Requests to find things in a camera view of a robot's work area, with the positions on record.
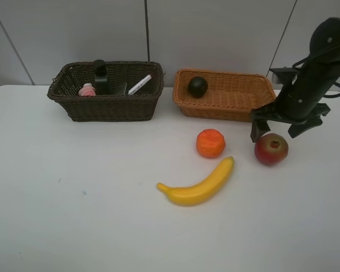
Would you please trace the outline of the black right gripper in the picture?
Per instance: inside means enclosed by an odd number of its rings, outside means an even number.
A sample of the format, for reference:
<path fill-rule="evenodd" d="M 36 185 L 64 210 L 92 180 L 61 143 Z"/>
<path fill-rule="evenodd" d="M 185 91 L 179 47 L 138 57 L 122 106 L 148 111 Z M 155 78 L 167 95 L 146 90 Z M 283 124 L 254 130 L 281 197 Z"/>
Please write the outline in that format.
<path fill-rule="evenodd" d="M 340 61 L 306 61 L 300 68 L 292 68 L 297 70 L 297 75 L 283 85 L 277 98 L 251 111 L 253 143 L 270 131 L 268 120 L 292 124 L 288 129 L 291 138 L 322 125 L 319 116 L 306 119 L 340 77 Z"/>

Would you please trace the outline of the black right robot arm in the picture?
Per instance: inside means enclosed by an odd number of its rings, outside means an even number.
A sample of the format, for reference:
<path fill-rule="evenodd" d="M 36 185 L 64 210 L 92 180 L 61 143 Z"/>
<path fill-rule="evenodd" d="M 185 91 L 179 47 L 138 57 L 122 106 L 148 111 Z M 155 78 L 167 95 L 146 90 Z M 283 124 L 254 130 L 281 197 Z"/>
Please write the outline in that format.
<path fill-rule="evenodd" d="M 322 125 L 321 117 L 330 108 L 320 100 L 328 97 L 331 86 L 340 88 L 340 18 L 329 18 L 316 28 L 306 58 L 271 72 L 273 80 L 283 87 L 273 102 L 252 109 L 252 141 L 270 131 L 268 121 L 290 124 L 291 138 Z"/>

